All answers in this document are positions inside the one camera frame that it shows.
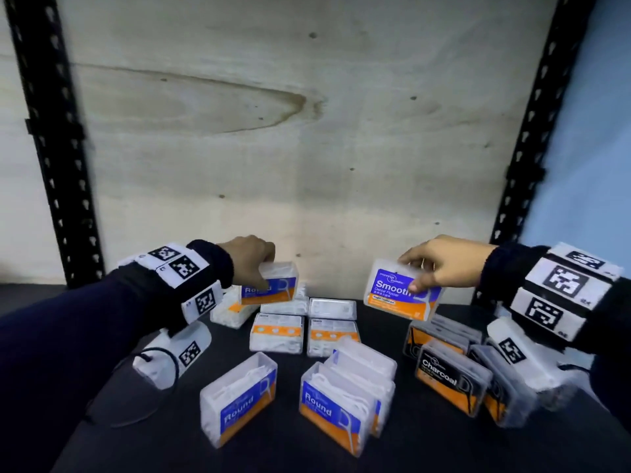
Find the person's left hand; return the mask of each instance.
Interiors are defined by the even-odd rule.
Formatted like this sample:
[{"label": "person's left hand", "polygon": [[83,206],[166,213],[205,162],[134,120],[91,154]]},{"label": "person's left hand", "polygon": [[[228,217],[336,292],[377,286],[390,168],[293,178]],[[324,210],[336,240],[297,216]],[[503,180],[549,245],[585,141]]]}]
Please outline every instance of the person's left hand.
[{"label": "person's left hand", "polygon": [[266,291],[268,282],[259,272],[261,262],[273,262],[276,246],[273,242],[265,242],[257,236],[235,237],[233,240],[217,244],[232,259],[235,275],[232,283],[238,286],[255,287]]}]

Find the person's right arm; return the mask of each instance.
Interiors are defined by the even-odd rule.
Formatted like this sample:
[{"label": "person's right arm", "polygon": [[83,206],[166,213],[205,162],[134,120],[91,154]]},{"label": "person's right arm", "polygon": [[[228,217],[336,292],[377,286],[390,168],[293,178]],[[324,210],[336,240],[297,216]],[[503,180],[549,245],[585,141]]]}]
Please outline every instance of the person's right arm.
[{"label": "person's right arm", "polygon": [[[488,298],[510,306],[518,288],[548,249],[517,243],[494,246],[438,236],[409,249],[399,262],[424,268],[408,287],[412,293],[431,286],[478,287]],[[591,386],[631,432],[631,405],[627,399],[631,390],[627,375],[631,365],[631,281],[620,278],[615,282],[591,311],[574,341],[565,345],[596,355],[589,377]]]}]

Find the blue and orange label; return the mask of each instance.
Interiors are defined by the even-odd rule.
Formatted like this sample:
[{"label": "blue and orange label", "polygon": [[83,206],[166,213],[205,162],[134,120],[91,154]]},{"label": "blue and orange label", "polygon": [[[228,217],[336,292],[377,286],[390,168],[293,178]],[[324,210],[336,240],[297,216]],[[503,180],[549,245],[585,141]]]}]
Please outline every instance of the blue and orange label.
[{"label": "blue and orange label", "polygon": [[260,291],[254,287],[241,286],[241,305],[270,304],[289,302],[296,290],[296,278],[268,279],[269,287]]},{"label": "blue and orange label", "polygon": [[362,422],[306,381],[302,383],[300,413],[353,455],[360,453]]},{"label": "blue and orange label", "polygon": [[272,403],[275,397],[276,370],[273,370],[221,411],[220,445],[232,438],[258,412]]},{"label": "blue and orange label", "polygon": [[408,292],[411,277],[379,269],[368,295],[368,305],[388,310],[412,320],[427,320],[442,291],[432,287],[418,294]]}]

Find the black table surface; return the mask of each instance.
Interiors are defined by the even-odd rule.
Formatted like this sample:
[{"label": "black table surface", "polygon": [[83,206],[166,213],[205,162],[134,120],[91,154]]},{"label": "black table surface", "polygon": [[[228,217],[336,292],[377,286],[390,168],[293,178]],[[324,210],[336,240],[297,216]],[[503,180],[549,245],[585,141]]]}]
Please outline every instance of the black table surface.
[{"label": "black table surface", "polygon": [[[23,300],[47,296],[37,289],[25,295],[19,288]],[[0,300],[11,298],[11,292],[16,293],[0,288]],[[491,320],[468,306],[444,304],[439,312],[478,328]],[[401,354],[405,319],[358,302],[357,323],[363,343],[398,363],[390,418],[381,438],[370,438],[358,459],[298,413],[300,377],[318,360],[305,354],[270,353],[278,363],[276,398],[226,445],[212,447],[200,427],[199,391],[252,355],[250,319],[240,330],[208,324],[211,345],[154,416],[123,429],[81,423],[53,471],[631,471],[631,436],[584,392],[563,411],[536,412],[523,429],[500,429],[484,408],[470,419],[415,379],[412,361]],[[99,422],[134,418],[162,394],[126,366],[112,376],[91,412]]]}]

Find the dark blue sleeve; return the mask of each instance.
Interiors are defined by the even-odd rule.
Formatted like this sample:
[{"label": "dark blue sleeve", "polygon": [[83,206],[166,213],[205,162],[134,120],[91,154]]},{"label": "dark blue sleeve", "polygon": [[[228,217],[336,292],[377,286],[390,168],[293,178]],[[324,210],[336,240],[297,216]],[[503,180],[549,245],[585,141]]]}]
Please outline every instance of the dark blue sleeve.
[{"label": "dark blue sleeve", "polygon": [[[189,246],[212,263],[207,285],[232,282],[225,251],[205,241]],[[0,317],[2,471],[49,471],[88,402],[138,340],[173,319],[171,326],[185,325],[168,292],[153,271],[134,263]]]},{"label": "dark blue sleeve", "polygon": [[[547,252],[547,246],[526,247],[516,243],[499,246],[488,257],[480,290],[510,305],[517,289]],[[533,340],[562,349],[568,345],[596,355],[589,372],[595,394],[631,433],[631,281],[620,278],[593,310],[575,340],[568,344],[520,315],[514,315]]]}]

